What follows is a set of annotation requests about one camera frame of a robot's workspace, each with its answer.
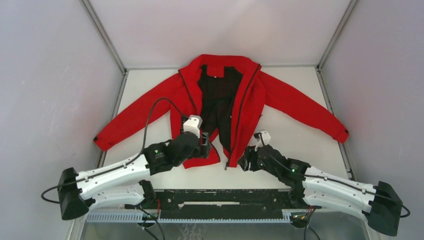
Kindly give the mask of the red jacket black lining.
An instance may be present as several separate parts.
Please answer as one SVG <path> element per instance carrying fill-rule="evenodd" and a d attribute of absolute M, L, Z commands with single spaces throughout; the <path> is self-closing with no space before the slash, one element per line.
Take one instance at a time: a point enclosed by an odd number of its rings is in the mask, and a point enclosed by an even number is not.
<path fill-rule="evenodd" d="M 172 137 L 182 115 L 202 118 L 201 130 L 218 138 L 234 168 L 253 136 L 264 106 L 281 111 L 344 143 L 346 127 L 325 107 L 293 86 L 262 70 L 244 56 L 202 54 L 168 77 L 112 119 L 93 139 L 103 151 L 170 114 Z"/>

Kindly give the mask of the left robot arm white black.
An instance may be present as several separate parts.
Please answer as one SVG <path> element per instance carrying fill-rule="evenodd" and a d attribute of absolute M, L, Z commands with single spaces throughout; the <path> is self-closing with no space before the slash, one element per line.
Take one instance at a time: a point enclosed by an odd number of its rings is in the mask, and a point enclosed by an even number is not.
<path fill-rule="evenodd" d="M 157 196 L 144 177 L 168 172 L 189 159 L 206 159 L 210 150 L 208 133 L 197 136 L 185 131 L 105 167 L 80 172 L 67 168 L 61 173 L 57 189 L 61 218 L 73 220 L 90 210 L 119 204 L 140 204 L 149 209 Z"/>

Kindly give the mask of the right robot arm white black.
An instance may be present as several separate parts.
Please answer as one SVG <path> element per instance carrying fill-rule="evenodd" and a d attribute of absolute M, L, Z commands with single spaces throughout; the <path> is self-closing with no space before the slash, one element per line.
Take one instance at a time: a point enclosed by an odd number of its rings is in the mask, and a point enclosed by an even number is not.
<path fill-rule="evenodd" d="M 389 183 L 343 179 L 287 158 L 270 145 L 248 146 L 238 164 L 244 171 L 265 171 L 290 187 L 289 203 L 295 208 L 312 206 L 342 212 L 365 221 L 383 235 L 398 234 L 404 205 Z"/>

